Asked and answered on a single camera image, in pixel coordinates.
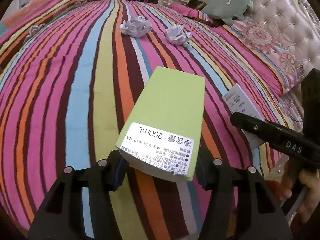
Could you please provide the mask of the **person's right hand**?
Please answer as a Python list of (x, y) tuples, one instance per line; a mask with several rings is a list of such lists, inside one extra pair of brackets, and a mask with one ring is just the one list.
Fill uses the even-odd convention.
[(296, 216), (306, 223), (319, 205), (319, 169), (309, 171), (298, 161), (288, 160), (280, 182), (280, 199), (288, 223)]

